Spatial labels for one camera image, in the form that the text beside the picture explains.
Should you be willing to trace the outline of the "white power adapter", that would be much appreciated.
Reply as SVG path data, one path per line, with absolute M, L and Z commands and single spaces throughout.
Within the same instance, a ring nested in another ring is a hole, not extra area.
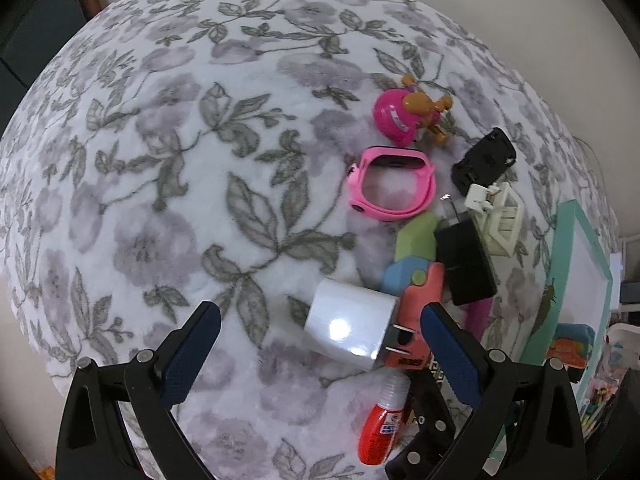
M 410 346 L 420 336 L 399 313 L 395 296 L 326 278 L 314 292 L 304 332 L 314 350 L 370 372 L 391 354 L 412 357 Z

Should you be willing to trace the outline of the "floral grey white blanket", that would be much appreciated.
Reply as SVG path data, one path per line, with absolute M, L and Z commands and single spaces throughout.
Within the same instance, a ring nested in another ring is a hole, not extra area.
M 222 330 L 178 422 L 221 479 L 381 479 L 358 460 L 382 382 L 313 352 L 324 278 L 375 288 L 397 226 L 353 211 L 345 174 L 384 138 L 374 101 L 411 75 L 449 93 L 439 193 L 492 128 L 525 218 L 496 260 L 484 341 L 519 356 L 576 200 L 605 252 L 608 199 L 574 136 L 483 41 L 416 0 L 119 0 L 62 47 L 1 140 L 1 272 L 55 388 L 79 359 L 156 348 L 203 300 Z

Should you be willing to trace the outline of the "cream hair claw clip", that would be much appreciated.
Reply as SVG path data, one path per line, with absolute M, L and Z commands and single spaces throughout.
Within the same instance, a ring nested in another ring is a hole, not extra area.
M 488 188 L 472 184 L 464 204 L 472 212 L 488 252 L 512 257 L 525 216 L 525 205 L 512 186 L 508 182 Z

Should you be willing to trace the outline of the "red glue bottle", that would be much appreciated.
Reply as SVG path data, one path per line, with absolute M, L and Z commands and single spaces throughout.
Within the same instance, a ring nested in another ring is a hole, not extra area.
M 386 375 L 360 432 L 358 458 L 363 465 L 381 465 L 390 455 L 404 420 L 409 390 L 410 378 L 401 370 Z

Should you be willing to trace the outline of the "pink smartwatch band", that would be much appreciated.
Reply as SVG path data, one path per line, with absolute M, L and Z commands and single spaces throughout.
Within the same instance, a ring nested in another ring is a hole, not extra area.
M 350 166 L 346 183 L 354 211 L 378 221 L 407 220 L 435 197 L 435 165 L 419 150 L 371 146 Z

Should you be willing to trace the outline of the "orange blue toy gun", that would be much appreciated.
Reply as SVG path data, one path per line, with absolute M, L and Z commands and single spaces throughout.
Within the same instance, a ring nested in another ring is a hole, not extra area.
M 593 352 L 594 338 L 596 333 L 587 324 L 559 323 L 546 358 L 555 358 L 565 366 L 584 370 Z

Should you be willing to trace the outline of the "pink round doll toy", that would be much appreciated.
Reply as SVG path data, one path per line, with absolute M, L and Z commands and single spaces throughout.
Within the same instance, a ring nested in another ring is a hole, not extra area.
M 454 100 L 444 94 L 433 100 L 413 76 L 405 74 L 401 86 L 385 90 L 373 107 L 373 120 L 386 139 L 398 148 L 408 146 L 427 132 L 436 145 L 445 145 L 448 136 L 440 128 L 442 115 L 451 110 Z

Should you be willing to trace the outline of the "purple lighter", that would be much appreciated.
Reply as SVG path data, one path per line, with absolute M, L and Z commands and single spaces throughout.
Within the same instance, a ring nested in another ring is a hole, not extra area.
M 481 341 L 492 308 L 492 298 L 471 302 L 465 307 L 464 329 Z

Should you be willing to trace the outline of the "black power adapter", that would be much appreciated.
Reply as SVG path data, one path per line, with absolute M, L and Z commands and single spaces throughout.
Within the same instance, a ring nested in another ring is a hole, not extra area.
M 435 231 L 436 261 L 444 265 L 451 302 L 464 306 L 497 293 L 494 267 L 476 222 L 449 194 L 440 196 L 445 218 Z

